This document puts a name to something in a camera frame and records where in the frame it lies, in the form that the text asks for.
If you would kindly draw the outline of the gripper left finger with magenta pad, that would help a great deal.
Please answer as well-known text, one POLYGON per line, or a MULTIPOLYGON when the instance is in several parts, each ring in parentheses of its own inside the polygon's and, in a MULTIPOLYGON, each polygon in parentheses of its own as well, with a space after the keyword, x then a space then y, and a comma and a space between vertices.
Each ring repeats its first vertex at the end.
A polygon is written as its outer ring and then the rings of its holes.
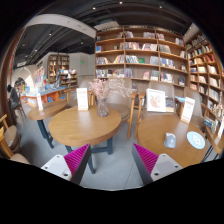
POLYGON ((79 185, 90 157, 91 148, 86 144, 65 156, 55 155, 42 169, 79 185))

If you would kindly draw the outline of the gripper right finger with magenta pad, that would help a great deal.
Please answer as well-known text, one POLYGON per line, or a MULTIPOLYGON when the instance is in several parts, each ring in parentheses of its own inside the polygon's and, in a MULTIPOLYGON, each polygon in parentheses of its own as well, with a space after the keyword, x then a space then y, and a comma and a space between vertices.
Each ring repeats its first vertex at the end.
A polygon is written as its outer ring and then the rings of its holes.
POLYGON ((169 155, 156 154, 137 144, 132 146, 132 155, 144 185, 182 169, 169 155))

